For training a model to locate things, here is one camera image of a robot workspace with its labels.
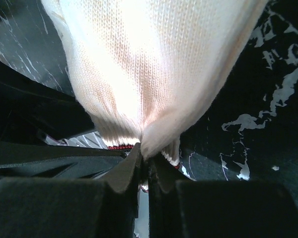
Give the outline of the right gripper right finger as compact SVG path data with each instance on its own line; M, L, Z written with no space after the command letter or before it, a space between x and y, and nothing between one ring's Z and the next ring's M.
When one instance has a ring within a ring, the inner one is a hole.
M192 181L160 157L148 180L152 238L298 238L298 210L279 184Z

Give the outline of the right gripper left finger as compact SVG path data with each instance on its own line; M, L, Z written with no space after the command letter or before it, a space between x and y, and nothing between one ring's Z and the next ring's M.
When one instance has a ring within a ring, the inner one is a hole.
M122 151L0 142L0 169L64 168L55 178L0 179L0 238L132 238L140 144Z

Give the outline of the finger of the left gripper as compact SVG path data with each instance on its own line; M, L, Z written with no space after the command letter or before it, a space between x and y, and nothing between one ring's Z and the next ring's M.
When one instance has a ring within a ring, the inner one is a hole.
M0 62L0 178L94 178L125 158L104 149L72 96Z

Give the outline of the cream glove red cuff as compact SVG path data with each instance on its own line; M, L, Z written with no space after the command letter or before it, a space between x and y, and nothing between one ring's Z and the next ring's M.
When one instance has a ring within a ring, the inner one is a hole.
M111 149L179 165L180 135L208 110L265 0L44 0L75 98Z

